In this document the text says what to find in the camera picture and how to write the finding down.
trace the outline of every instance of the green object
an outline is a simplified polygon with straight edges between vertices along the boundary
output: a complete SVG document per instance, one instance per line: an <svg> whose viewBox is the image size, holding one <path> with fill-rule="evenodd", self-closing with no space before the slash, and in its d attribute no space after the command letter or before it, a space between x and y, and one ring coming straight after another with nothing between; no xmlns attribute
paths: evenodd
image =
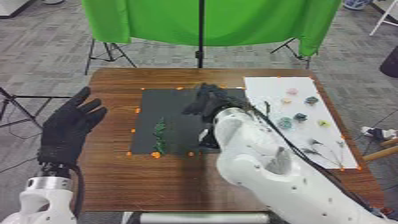
<svg viewBox="0 0 398 224"><path fill-rule="evenodd" d="M157 126L155 126L155 131L153 131L153 135L157 137L157 143L153 146L153 149L160 152L160 154L166 154L166 118L160 118Z"/></svg>
<svg viewBox="0 0 398 224"><path fill-rule="evenodd" d="M137 37L198 46L199 0L84 0L98 41ZM326 38L340 0L206 0L206 46L237 46L301 39L311 56Z"/></svg>

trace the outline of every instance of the metal pole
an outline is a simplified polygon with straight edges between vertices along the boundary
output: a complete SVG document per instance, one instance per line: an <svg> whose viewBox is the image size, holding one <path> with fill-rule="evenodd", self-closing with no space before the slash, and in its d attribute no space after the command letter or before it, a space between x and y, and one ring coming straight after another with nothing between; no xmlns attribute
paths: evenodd
<svg viewBox="0 0 398 224"><path fill-rule="evenodd" d="M292 38L288 41L286 41L286 43L278 47L278 49L270 52L270 54L274 54L278 51L279 51L279 49L283 48L283 47L286 47L288 46L288 44L290 44L290 42L295 40L295 38Z"/></svg>
<svg viewBox="0 0 398 224"><path fill-rule="evenodd" d="M103 42L103 47L105 47L107 54L109 54L109 62L114 62L116 59L114 59L112 49L111 49L109 44L105 42Z"/></svg>
<svg viewBox="0 0 398 224"><path fill-rule="evenodd" d="M121 224L267 224L272 217L265 212L125 212Z"/></svg>
<svg viewBox="0 0 398 224"><path fill-rule="evenodd" d="M121 52L121 55L123 55L123 57L127 58L127 60L128 60L130 64L132 64L132 65L134 65L134 67L137 68L137 65L135 65L135 63L134 63L134 61L132 61L132 59L130 59L130 57L128 57L128 55L127 55L125 51L121 50L119 45L118 45L116 43L112 43L112 45L114 45L114 48L118 49L118 51Z"/></svg>
<svg viewBox="0 0 398 224"><path fill-rule="evenodd" d="M199 50L196 52L198 68L203 68L205 59L205 11L206 11L206 0L199 0Z"/></svg>
<svg viewBox="0 0 398 224"><path fill-rule="evenodd" d="M96 40L95 40L95 38L93 38L93 40L91 40L91 50L89 50L89 58L87 58L87 64L86 64L86 72L84 72L84 75L89 75L95 45L96 45Z"/></svg>

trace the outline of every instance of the black glove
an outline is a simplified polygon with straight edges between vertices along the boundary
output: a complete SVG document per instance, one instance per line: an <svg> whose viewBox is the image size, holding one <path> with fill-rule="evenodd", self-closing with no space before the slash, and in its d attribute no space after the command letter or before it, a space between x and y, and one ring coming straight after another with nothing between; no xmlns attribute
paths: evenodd
<svg viewBox="0 0 398 224"><path fill-rule="evenodd" d="M230 107L244 107L244 102L228 96L228 92L217 85L203 83L196 102L187 106L183 114L203 116L203 122L212 123L219 111Z"/></svg>
<svg viewBox="0 0 398 224"><path fill-rule="evenodd" d="M107 114L107 108L98 109L102 106L100 99L80 106L89 95L91 88L86 87L45 122L38 153L39 162L77 166L86 136Z"/></svg>

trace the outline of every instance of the small object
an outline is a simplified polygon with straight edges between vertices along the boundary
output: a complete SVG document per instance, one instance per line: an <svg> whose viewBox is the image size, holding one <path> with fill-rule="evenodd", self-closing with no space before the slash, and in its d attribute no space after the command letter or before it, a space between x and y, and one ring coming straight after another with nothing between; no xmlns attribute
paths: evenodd
<svg viewBox="0 0 398 224"><path fill-rule="evenodd" d="M345 148L345 142L343 141L336 141L340 148Z"/></svg>
<svg viewBox="0 0 398 224"><path fill-rule="evenodd" d="M295 88L292 88L292 89L288 89L288 92L286 92L290 95L297 95L297 93L299 93L299 90L295 89Z"/></svg>
<svg viewBox="0 0 398 224"><path fill-rule="evenodd" d="M160 152L153 152L153 153L151 153L151 156L153 156L155 159L159 159L159 158L162 157Z"/></svg>
<svg viewBox="0 0 398 224"><path fill-rule="evenodd" d="M318 103L318 98L315 96L311 96L308 99L306 99L306 103L313 106L317 103Z"/></svg>
<svg viewBox="0 0 398 224"><path fill-rule="evenodd" d="M292 103L292 99L290 98L283 98L283 104L290 104Z"/></svg>
<svg viewBox="0 0 398 224"><path fill-rule="evenodd" d="M310 139L310 145L324 145L315 139Z"/></svg>
<svg viewBox="0 0 398 224"><path fill-rule="evenodd" d="M297 120L299 122L306 121L306 120L308 120L308 115L302 114L302 113L299 113L299 114L295 115L295 120Z"/></svg>
<svg viewBox="0 0 398 224"><path fill-rule="evenodd" d="M285 130L292 129L292 127L294 127L294 119L290 117L283 117L279 122L278 122L278 126Z"/></svg>
<svg viewBox="0 0 398 224"><path fill-rule="evenodd" d="M318 152L317 150L308 149L308 148L302 149L302 152L304 152L306 154L322 156L320 152Z"/></svg>
<svg viewBox="0 0 398 224"><path fill-rule="evenodd" d="M318 125L326 128L331 127L331 123L326 120L318 120Z"/></svg>
<svg viewBox="0 0 398 224"><path fill-rule="evenodd" d="M153 135L157 137L157 142L153 149L164 155L166 154L166 118L162 117L155 126Z"/></svg>

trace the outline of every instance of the orange marker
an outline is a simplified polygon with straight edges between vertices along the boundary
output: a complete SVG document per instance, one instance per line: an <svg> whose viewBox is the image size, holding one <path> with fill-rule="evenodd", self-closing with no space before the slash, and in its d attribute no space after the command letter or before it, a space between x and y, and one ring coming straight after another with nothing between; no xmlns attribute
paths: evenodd
<svg viewBox="0 0 398 224"><path fill-rule="evenodd" d="M162 156L162 155L160 155L160 152L153 152L153 153L151 153L151 156L153 156L155 159L159 159L160 156Z"/></svg>

